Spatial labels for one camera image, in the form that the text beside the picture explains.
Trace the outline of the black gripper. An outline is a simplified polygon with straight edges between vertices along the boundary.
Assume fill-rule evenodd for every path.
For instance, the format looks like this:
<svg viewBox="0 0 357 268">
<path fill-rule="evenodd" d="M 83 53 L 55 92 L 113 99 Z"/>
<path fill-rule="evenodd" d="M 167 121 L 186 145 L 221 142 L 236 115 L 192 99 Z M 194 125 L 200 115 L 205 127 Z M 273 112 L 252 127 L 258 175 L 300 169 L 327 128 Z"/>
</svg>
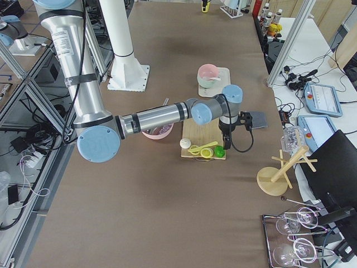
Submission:
<svg viewBox="0 0 357 268">
<path fill-rule="evenodd" d="M 221 116 L 219 118 L 219 129 L 223 134 L 223 147 L 224 149 L 231 148 L 231 138 L 229 134 L 235 130 L 236 126 L 245 126 L 245 129 L 249 132 L 252 131 L 253 116 L 249 112 L 240 112 L 237 116 Z"/>
</svg>

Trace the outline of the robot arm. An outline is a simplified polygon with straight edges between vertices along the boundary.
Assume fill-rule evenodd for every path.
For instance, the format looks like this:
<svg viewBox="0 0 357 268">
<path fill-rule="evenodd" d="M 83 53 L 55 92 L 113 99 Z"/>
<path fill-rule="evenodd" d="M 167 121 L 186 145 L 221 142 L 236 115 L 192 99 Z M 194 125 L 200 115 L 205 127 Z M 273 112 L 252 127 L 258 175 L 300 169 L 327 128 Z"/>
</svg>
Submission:
<svg viewBox="0 0 357 268">
<path fill-rule="evenodd" d="M 195 98 L 169 106 L 151 108 L 126 116 L 113 116 L 104 106 L 98 77 L 85 38 L 87 26 L 85 1 L 33 1 L 41 25 L 52 37 L 57 57 L 69 90 L 72 108 L 76 113 L 73 122 L 81 156 L 91 162 L 106 162 L 118 152 L 121 140 L 128 135 L 153 130 L 156 127 L 193 118 L 196 124 L 205 125 L 219 118 L 224 148 L 230 148 L 231 132 L 235 126 L 245 125 L 253 146 L 252 116 L 240 112 L 243 91 L 237 85 L 227 85 L 221 94 L 208 100 Z M 105 25 L 114 52 L 109 89 L 145 90 L 149 66 L 141 65 L 134 56 L 127 13 L 123 1 L 99 1 Z"/>
</svg>

